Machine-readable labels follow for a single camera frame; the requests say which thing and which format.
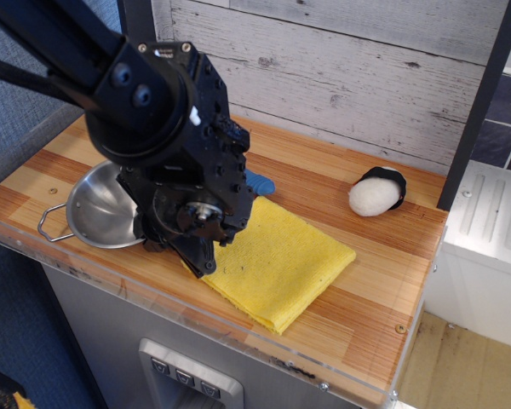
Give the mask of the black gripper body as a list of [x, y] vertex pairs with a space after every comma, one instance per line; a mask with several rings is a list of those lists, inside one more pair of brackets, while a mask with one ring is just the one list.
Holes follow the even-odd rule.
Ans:
[[227, 86], [189, 42], [149, 43], [145, 55], [179, 74], [186, 114], [153, 166], [122, 166], [118, 183], [146, 215], [150, 238], [169, 241], [201, 278], [216, 270], [214, 246], [244, 230], [255, 194], [246, 184], [250, 134], [229, 112]]

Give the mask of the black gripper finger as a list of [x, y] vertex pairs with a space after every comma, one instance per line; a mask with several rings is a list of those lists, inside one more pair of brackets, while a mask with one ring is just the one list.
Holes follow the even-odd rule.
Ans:
[[166, 250], [172, 250], [172, 246], [169, 241], [163, 238], [145, 238], [143, 247], [148, 252], [163, 252]]
[[151, 225], [143, 213], [137, 213], [133, 220], [133, 234], [137, 239], [149, 239]]

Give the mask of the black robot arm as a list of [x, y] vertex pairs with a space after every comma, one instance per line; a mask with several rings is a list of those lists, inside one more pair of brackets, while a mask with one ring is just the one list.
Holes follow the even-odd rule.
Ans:
[[85, 112], [95, 148], [120, 168], [135, 233], [173, 248], [197, 276], [245, 229], [247, 130], [191, 43], [134, 45], [81, 1], [0, 1], [0, 27], [48, 70], [51, 95]]

